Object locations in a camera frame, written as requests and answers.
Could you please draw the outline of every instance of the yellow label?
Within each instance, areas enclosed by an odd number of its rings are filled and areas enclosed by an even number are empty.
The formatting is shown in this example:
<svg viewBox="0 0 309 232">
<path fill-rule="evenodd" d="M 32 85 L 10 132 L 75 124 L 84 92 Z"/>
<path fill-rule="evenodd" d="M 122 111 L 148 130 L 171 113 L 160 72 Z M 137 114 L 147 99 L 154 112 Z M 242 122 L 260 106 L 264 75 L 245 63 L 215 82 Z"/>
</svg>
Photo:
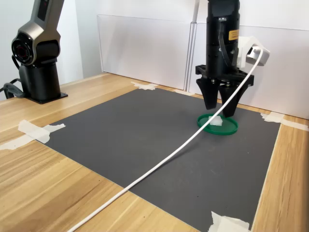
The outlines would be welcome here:
<svg viewBox="0 0 309 232">
<path fill-rule="evenodd" d="M 230 30 L 228 33 L 228 40 L 237 40 L 239 37 L 239 30 Z"/>
</svg>

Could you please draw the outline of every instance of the gray robot arm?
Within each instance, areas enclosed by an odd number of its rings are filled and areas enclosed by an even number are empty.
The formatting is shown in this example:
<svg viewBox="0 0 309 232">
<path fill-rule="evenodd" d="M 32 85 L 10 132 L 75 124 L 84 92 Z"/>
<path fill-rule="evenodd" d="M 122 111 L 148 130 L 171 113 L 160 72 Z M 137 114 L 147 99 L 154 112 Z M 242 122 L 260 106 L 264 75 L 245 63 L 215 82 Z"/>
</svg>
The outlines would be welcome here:
<svg viewBox="0 0 309 232">
<path fill-rule="evenodd" d="M 57 26 L 64 0 L 35 0 L 31 19 L 12 42 L 15 58 L 23 65 L 56 59 L 60 54 Z"/>
<path fill-rule="evenodd" d="M 12 58 L 19 69 L 23 92 L 7 83 L 3 87 L 7 98 L 15 95 L 44 104 L 67 96 L 60 92 L 56 68 L 60 54 L 57 26 L 63 3 L 64 0 L 34 1 L 30 21 L 18 30 L 12 42 Z"/>
</svg>

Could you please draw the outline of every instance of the black cable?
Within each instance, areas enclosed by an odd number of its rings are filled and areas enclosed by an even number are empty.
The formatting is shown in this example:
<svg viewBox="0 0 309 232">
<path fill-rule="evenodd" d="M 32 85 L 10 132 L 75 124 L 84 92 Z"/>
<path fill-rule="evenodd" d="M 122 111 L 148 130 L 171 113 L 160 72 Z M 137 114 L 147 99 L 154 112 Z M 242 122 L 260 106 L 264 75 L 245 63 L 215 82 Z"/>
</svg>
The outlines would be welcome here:
<svg viewBox="0 0 309 232">
<path fill-rule="evenodd" d="M 224 24 L 223 24 L 223 22 L 221 22 L 220 23 L 220 31 L 219 31 L 219 46 L 220 46 L 225 64 L 228 67 L 232 67 L 232 63 L 231 63 L 231 61 L 228 57 L 228 54 L 227 54 L 227 51 L 226 51 L 226 48 L 225 48 L 223 33 L 224 33 Z"/>
<path fill-rule="evenodd" d="M 234 56 L 233 56 L 233 61 L 232 61 L 232 65 L 233 65 L 233 66 L 237 65 L 238 53 L 239 53 L 239 49 L 238 49 L 238 47 L 237 47 L 237 48 L 235 49 L 235 53 L 234 53 Z"/>
<path fill-rule="evenodd" d="M 23 91 L 12 83 L 5 83 L 3 89 L 6 99 L 13 98 L 14 96 L 18 98 L 23 98 L 25 96 Z"/>
<path fill-rule="evenodd" d="M 223 39 L 224 29 L 225 29 L 225 26 L 224 26 L 223 21 L 222 21 L 222 22 L 220 22 L 219 46 L 220 46 L 225 64 L 228 67 L 235 67 L 237 65 L 237 58 L 238 58 L 239 49 L 238 49 L 238 47 L 235 49 L 233 60 L 232 60 L 232 63 L 231 63 L 230 58 L 228 57 L 228 54 L 227 54 L 227 51 L 226 51 L 226 48 L 225 48 L 225 44 L 224 44 L 224 39 Z"/>
<path fill-rule="evenodd" d="M 10 81 L 10 84 L 14 84 L 16 81 L 19 81 L 20 82 L 20 79 L 19 78 L 16 78 L 12 81 Z"/>
<path fill-rule="evenodd" d="M 14 65 L 17 67 L 17 69 L 19 70 L 19 65 L 18 65 L 18 63 L 17 63 L 17 60 L 16 60 L 16 58 L 15 58 L 15 56 L 14 55 L 12 55 L 12 60 L 13 60 L 13 62 L 14 62 Z"/>
</svg>

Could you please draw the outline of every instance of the green ring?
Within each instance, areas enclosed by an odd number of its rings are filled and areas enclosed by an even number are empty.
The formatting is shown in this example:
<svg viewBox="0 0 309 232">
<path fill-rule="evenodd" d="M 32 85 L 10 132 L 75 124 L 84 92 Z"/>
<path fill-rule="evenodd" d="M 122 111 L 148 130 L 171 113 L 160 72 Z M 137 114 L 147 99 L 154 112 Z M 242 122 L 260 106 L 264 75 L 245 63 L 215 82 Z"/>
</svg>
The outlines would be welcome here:
<svg viewBox="0 0 309 232">
<path fill-rule="evenodd" d="M 214 114 L 205 114 L 205 115 L 201 115 L 200 117 L 197 118 L 197 125 L 198 127 L 202 127 L 203 125 L 200 123 L 201 119 L 203 118 L 208 118 L 209 116 L 213 116 Z M 209 128 L 209 125 L 208 124 L 204 129 L 203 131 L 206 131 L 210 134 L 217 134 L 217 135 L 231 135 L 231 134 L 234 134 L 237 132 L 238 130 L 238 123 L 237 121 L 235 121 L 234 119 L 230 118 L 230 117 L 224 117 L 223 115 L 218 115 L 220 116 L 222 119 L 225 119 L 227 121 L 230 121 L 231 123 L 233 123 L 235 125 L 235 129 L 234 130 L 231 130 L 231 131 L 226 131 L 226 132 L 222 132 L 222 131 L 213 131 Z"/>
</svg>

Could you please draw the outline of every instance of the green circular base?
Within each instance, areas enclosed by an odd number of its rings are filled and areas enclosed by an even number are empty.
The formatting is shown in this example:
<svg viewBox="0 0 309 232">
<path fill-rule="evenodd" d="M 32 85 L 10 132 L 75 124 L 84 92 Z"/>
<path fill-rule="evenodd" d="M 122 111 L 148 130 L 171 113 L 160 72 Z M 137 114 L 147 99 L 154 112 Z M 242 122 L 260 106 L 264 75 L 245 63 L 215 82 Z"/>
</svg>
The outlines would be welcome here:
<svg viewBox="0 0 309 232">
<path fill-rule="evenodd" d="M 213 116 L 214 114 L 206 114 L 206 115 L 201 115 L 197 119 L 197 125 L 201 128 L 208 120 L 209 116 Z M 211 134 L 217 134 L 217 135 L 230 135 L 234 134 L 238 130 L 238 123 L 231 119 L 231 118 L 226 118 L 223 115 L 218 115 L 222 119 L 222 126 L 212 126 L 211 124 L 208 124 L 205 128 L 204 131 L 211 133 Z"/>
</svg>

